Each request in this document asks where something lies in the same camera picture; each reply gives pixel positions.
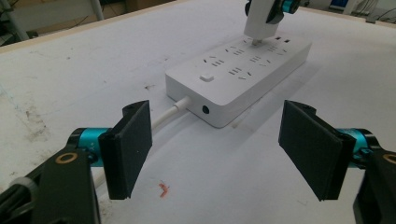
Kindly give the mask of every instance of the white tabletop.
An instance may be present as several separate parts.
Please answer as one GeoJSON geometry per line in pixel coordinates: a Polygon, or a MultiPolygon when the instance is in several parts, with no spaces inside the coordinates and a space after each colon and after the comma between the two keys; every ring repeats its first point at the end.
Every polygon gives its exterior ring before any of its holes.
{"type": "MultiPolygon", "coordinates": [[[[76,128],[113,127],[125,105],[150,100],[161,115],[173,104],[164,71],[241,36],[245,2],[182,1],[1,48],[0,189],[76,128]]],[[[395,151],[396,29],[298,10],[279,31],[313,41],[306,63],[223,129],[190,112],[162,125],[132,198],[99,190],[103,223],[355,222],[363,171],[349,169],[340,199],[320,203],[278,145],[283,102],[395,151]]]]}

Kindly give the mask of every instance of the red mark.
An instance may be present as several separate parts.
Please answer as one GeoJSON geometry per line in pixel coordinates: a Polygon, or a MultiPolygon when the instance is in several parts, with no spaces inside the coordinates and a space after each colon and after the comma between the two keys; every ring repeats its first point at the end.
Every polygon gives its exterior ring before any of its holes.
{"type": "Polygon", "coordinates": [[[163,183],[163,181],[161,181],[161,183],[158,186],[160,186],[160,188],[163,190],[163,193],[160,195],[160,197],[161,198],[165,197],[165,195],[168,193],[169,187],[167,187],[165,183],[163,183]]]}

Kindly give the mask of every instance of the chair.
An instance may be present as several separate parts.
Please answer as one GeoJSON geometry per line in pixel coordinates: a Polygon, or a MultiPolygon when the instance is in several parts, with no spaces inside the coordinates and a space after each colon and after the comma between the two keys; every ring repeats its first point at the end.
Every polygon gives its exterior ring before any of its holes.
{"type": "Polygon", "coordinates": [[[7,0],[0,0],[5,12],[15,27],[21,40],[29,39],[26,34],[37,28],[50,26],[64,21],[96,15],[104,19],[99,0],[55,0],[31,7],[11,8],[7,0]]]}

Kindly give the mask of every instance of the white button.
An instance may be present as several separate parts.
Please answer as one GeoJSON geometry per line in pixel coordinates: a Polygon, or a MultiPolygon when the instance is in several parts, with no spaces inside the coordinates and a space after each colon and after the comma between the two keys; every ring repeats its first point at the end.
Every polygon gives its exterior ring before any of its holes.
{"type": "Polygon", "coordinates": [[[203,75],[203,76],[200,76],[199,78],[205,82],[210,82],[210,81],[213,81],[213,79],[215,79],[215,77],[213,77],[212,75],[203,75]]]}

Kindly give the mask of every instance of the power outlet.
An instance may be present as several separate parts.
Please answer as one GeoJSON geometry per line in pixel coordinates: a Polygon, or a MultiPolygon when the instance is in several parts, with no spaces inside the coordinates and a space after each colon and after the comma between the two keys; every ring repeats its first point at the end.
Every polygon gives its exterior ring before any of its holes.
{"type": "Polygon", "coordinates": [[[222,128],[299,67],[311,42],[276,35],[257,45],[241,37],[166,71],[166,92],[188,109],[222,128]]]}

